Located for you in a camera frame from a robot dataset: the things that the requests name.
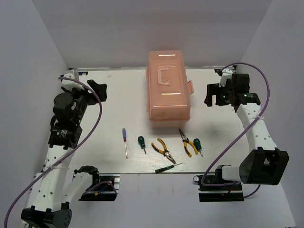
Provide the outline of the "pink plastic toolbox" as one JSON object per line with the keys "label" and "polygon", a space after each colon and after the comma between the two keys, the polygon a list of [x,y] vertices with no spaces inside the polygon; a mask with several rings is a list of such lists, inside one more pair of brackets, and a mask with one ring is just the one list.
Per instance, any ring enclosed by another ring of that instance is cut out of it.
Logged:
{"label": "pink plastic toolbox", "polygon": [[193,83],[180,50],[151,51],[146,68],[147,105],[153,128],[182,128],[190,120]]}

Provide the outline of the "blue red handled screwdriver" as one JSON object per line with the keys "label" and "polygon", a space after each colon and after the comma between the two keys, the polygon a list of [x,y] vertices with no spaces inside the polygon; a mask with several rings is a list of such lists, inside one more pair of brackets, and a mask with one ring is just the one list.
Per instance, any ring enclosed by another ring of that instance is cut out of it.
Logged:
{"label": "blue red handled screwdriver", "polygon": [[126,158],[128,159],[128,152],[127,152],[127,135],[126,135],[126,129],[122,129],[122,135],[123,135],[123,141],[124,141],[124,146],[125,146],[125,155]]}

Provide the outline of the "stubby green screwdriver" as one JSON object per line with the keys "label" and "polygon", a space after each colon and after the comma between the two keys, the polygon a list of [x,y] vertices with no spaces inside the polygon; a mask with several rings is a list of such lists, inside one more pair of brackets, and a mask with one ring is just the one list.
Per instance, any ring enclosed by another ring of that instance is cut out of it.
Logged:
{"label": "stubby green screwdriver", "polygon": [[202,146],[201,146],[201,142],[198,138],[195,138],[193,140],[193,144],[194,146],[196,147],[197,151],[200,153],[201,157],[203,157],[203,154],[202,154]]}
{"label": "stubby green screwdriver", "polygon": [[139,136],[139,137],[138,137],[138,143],[139,143],[141,149],[144,151],[144,153],[147,154],[147,153],[146,153],[145,140],[144,140],[144,137],[143,137],[143,136]]}

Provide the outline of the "yellow black pliers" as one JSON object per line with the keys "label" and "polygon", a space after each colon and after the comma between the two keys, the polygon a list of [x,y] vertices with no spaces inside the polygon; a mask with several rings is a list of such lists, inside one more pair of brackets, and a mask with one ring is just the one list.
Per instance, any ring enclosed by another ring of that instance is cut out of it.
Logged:
{"label": "yellow black pliers", "polygon": [[157,138],[157,141],[161,143],[161,145],[163,146],[163,149],[157,148],[153,142],[151,143],[152,148],[159,154],[162,154],[164,157],[166,157],[170,162],[172,162],[175,165],[176,161],[174,160],[174,158],[168,151],[168,148],[167,148],[165,142],[161,138]]}
{"label": "yellow black pliers", "polygon": [[179,132],[180,132],[180,136],[181,136],[182,141],[183,141],[183,147],[184,147],[185,153],[186,153],[189,157],[192,157],[192,154],[191,154],[190,151],[188,150],[188,145],[190,145],[190,146],[193,148],[195,154],[198,155],[199,152],[198,152],[198,150],[196,149],[194,143],[188,139],[188,137],[184,134],[184,132],[183,132],[181,129],[179,129]]}

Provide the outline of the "thin black green screwdriver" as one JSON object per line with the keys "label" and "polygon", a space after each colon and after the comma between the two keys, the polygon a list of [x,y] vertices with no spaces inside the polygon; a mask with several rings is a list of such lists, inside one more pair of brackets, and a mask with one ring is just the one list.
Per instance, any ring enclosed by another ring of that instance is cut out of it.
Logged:
{"label": "thin black green screwdriver", "polygon": [[170,166],[166,166],[166,167],[157,169],[157,170],[155,170],[155,173],[156,174],[163,173],[163,172],[168,171],[168,170],[170,170],[170,169],[172,169],[172,168],[174,168],[174,167],[176,167],[178,165],[181,165],[181,164],[182,163],[178,163],[178,164],[174,164],[174,165],[170,165]]}

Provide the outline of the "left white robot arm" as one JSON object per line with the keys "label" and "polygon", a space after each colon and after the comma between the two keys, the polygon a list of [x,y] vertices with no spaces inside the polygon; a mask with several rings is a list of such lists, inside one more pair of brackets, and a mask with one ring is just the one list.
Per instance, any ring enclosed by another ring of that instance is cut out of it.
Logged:
{"label": "left white robot arm", "polygon": [[107,99],[107,84],[88,80],[86,84],[73,79],[71,87],[63,85],[54,98],[51,135],[48,141],[45,171],[39,175],[38,195],[21,219],[32,228],[67,228],[72,219],[71,200],[63,188],[71,158],[81,145],[80,126],[88,106]]}

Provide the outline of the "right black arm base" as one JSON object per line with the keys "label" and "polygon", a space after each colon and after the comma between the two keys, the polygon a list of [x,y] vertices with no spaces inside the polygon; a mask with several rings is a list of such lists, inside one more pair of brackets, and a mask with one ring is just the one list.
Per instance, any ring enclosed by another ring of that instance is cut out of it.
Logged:
{"label": "right black arm base", "polygon": [[195,175],[193,183],[198,185],[200,202],[240,202],[244,201],[241,184],[208,187],[201,184],[203,175]]}

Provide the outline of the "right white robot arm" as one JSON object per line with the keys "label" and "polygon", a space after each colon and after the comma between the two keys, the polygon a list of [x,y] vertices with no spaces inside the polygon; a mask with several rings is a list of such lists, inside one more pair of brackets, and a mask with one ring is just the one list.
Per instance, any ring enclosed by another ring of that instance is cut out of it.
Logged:
{"label": "right white robot arm", "polygon": [[249,91],[249,75],[224,72],[220,82],[207,86],[205,104],[212,106],[212,97],[216,105],[233,106],[241,120],[249,145],[248,156],[238,165],[224,165],[221,173],[215,176],[215,185],[226,189],[233,182],[243,184],[277,185],[285,171],[289,156],[280,150],[271,138],[265,121],[260,114],[261,102],[256,93]]}

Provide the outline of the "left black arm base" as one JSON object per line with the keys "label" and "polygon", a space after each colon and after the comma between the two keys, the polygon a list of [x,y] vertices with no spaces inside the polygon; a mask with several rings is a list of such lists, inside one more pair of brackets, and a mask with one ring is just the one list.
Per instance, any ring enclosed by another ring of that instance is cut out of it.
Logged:
{"label": "left black arm base", "polygon": [[99,179],[85,190],[79,201],[114,202],[120,185],[119,174],[100,174]]}

